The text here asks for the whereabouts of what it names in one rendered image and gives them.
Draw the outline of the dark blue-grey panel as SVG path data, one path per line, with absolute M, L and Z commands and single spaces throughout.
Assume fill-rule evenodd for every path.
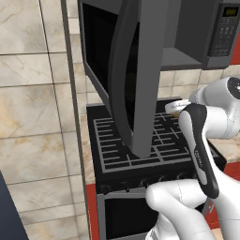
M 1 172 L 0 240 L 29 240 Z

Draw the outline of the grey microwave oven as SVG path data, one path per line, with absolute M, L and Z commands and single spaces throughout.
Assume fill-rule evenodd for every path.
M 85 70 L 108 95 L 113 32 L 125 0 L 79 0 Z M 166 0 L 161 69 L 217 69 L 230 64 L 240 0 Z

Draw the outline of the black stove with grates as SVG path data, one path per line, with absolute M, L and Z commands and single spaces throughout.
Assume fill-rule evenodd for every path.
M 197 177 L 178 120 L 165 112 L 165 105 L 173 101 L 173 97 L 168 97 L 157 102 L 149 157 L 136 157 L 122 143 L 103 104 L 87 107 L 97 195 L 103 194 L 101 186 L 109 186 L 109 193 L 125 190 L 122 182 L 128 182 L 129 191 L 139 192 L 146 191 L 146 187 L 141 185 L 143 179 L 147 179 L 150 186 L 162 175 L 166 175 L 166 181 L 177 180 L 179 173 L 184 173 L 185 179 Z

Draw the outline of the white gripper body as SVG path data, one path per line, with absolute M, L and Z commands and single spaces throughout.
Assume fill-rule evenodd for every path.
M 165 105 L 165 112 L 167 114 L 180 113 L 189 104 L 188 99 L 176 100 Z

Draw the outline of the red wall cabinet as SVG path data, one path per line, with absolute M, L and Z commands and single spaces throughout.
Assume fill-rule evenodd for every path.
M 240 65 L 240 33 L 238 34 L 238 38 L 236 40 L 236 44 L 233 50 L 231 64 Z

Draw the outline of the narrow red base cabinet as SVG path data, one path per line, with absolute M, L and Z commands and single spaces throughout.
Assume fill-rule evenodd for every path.
M 88 201 L 88 216 L 90 217 L 91 240 L 99 240 L 96 185 L 88 184 L 86 186 L 86 193 Z

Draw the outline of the black oven door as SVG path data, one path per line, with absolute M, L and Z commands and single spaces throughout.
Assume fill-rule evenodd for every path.
M 145 190 L 97 195 L 99 240 L 144 240 L 158 212 L 145 200 Z

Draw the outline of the grey microwave door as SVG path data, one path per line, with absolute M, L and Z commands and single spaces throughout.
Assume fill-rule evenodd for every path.
M 139 0 L 135 111 L 134 123 L 129 124 L 131 144 L 127 146 L 140 158 L 151 153 L 167 10 L 168 0 Z

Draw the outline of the tall grey side panel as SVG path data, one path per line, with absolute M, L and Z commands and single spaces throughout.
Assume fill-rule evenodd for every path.
M 76 136 L 77 136 L 79 167 L 80 167 L 81 176 L 82 176 L 84 207 L 85 207 L 86 222 L 87 222 L 87 235 L 88 235 L 89 240 L 92 240 L 89 211 L 88 211 L 89 209 L 88 209 L 86 182 L 85 182 L 84 163 L 83 163 L 81 125 L 80 125 L 80 119 L 79 119 L 74 66 L 73 66 L 73 60 L 72 60 L 72 51 L 71 51 L 71 42 L 70 42 L 70 33 L 69 33 L 69 24 L 68 24 L 68 7 L 67 7 L 67 0 L 60 0 L 60 1 L 61 1 L 61 10 L 62 10 L 66 49 L 67 49 L 67 65 L 68 65 L 68 73 L 69 73 L 69 80 L 70 80 L 70 90 L 71 90 L 71 96 L 72 96 L 72 106 L 73 106 L 73 114 L 74 114 L 74 121 L 75 121 L 75 130 L 76 130 Z

